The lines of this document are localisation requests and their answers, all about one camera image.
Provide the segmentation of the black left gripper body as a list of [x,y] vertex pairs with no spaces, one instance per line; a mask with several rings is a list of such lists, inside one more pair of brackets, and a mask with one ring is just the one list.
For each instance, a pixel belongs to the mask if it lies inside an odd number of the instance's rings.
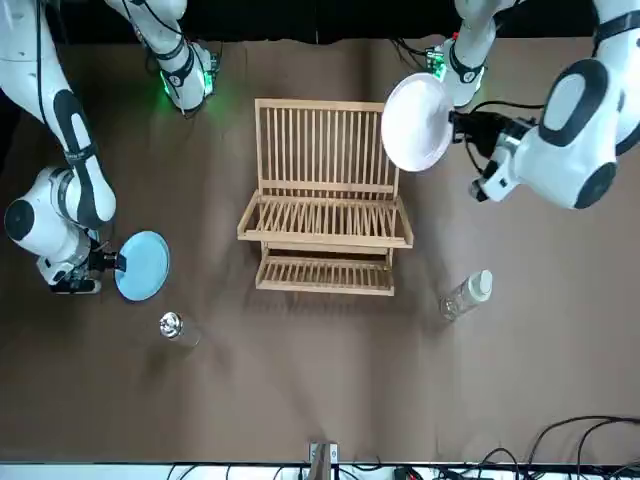
[[500,113],[470,113],[465,117],[464,135],[476,145],[495,144],[511,119]]

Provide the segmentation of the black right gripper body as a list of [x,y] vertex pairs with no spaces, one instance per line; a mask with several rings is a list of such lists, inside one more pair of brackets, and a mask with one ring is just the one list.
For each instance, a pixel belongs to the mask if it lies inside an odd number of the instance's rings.
[[105,272],[119,269],[119,253],[104,250],[92,250],[88,257],[90,271]]

